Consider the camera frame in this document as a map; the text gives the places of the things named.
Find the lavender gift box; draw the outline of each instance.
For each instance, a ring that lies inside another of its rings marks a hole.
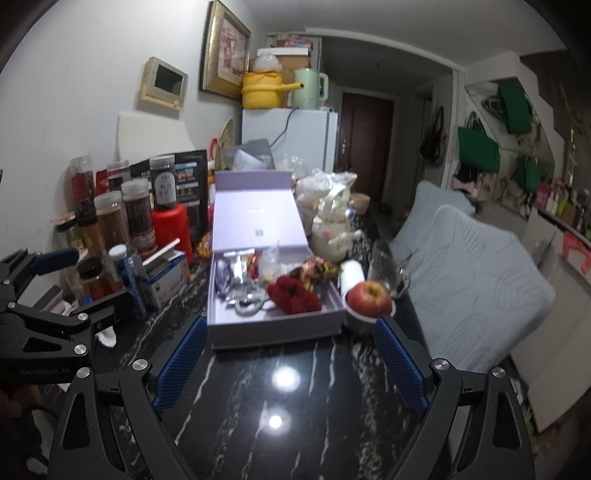
[[[213,258],[207,294],[207,325],[214,349],[295,342],[340,332],[345,308],[332,283],[320,294],[322,311],[286,315],[280,309],[240,317],[217,297],[214,265],[224,252],[262,250],[279,242],[280,261],[313,256],[285,171],[224,171],[216,174]]]

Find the power cord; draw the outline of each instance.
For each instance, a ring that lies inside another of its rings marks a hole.
[[[273,140],[273,143],[271,144],[271,148],[273,147],[273,145],[275,145],[275,144],[278,142],[278,140],[279,140],[281,137],[283,137],[283,135],[285,135],[285,132],[287,132],[287,127],[288,127],[288,126],[289,126],[289,124],[290,124],[290,118],[291,118],[291,116],[292,116],[293,112],[295,112],[295,111],[296,111],[298,108],[299,108],[299,107],[292,108],[292,110],[291,110],[290,114],[289,114],[289,115],[287,115],[287,121],[285,122],[285,128],[283,129],[283,132],[281,132],[281,133],[279,134],[279,136],[278,136],[278,137],[277,137],[275,140]]]

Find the glass jar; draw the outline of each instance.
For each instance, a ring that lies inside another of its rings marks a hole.
[[[129,229],[121,192],[115,190],[99,195],[95,198],[95,207],[105,249],[109,251],[115,245],[129,244]]]
[[[129,235],[139,256],[145,260],[158,249],[152,223],[150,184],[148,179],[126,181],[121,186],[125,212],[129,223]]]
[[[111,192],[114,190],[120,190],[123,182],[131,180],[129,161],[124,160],[107,165],[107,180]]]
[[[77,269],[84,290],[84,305],[113,293],[99,258],[88,258],[78,264]]]
[[[78,258],[77,265],[80,265],[84,260],[88,258],[89,251],[87,248],[83,249],[80,252],[80,257]],[[70,287],[70,291],[72,295],[75,296],[76,300],[80,305],[84,303],[84,288],[82,287],[82,281],[80,280],[80,275],[78,274],[78,269],[76,265],[72,267],[67,267],[63,270],[64,278],[66,279],[66,283],[68,287]]]
[[[90,155],[70,160],[70,174],[72,175],[70,179],[72,196],[76,202],[76,216],[79,219],[94,216],[95,181]]]
[[[160,155],[150,158],[150,180],[154,209],[167,210],[177,206],[177,181],[174,169],[174,155]]]
[[[84,246],[88,249],[91,257],[102,258],[105,253],[105,242],[100,232],[99,221],[96,215],[87,219],[79,219],[80,235]]]
[[[57,239],[62,248],[76,248],[81,254],[84,250],[84,242],[76,225],[74,212],[62,213],[53,222],[56,227]]]

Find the white tissue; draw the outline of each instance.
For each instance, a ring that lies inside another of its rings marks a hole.
[[[363,268],[357,260],[347,260],[340,266],[341,273],[339,276],[340,294],[343,298],[349,290],[355,285],[365,281]]]
[[[113,348],[117,345],[117,335],[113,330],[113,327],[100,331],[96,334],[96,337],[99,339],[99,342],[107,348]]]

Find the yellow pot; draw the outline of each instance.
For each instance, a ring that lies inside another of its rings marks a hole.
[[[283,75],[277,72],[248,72],[242,79],[242,107],[281,108],[282,93],[299,90],[303,83],[283,84]]]

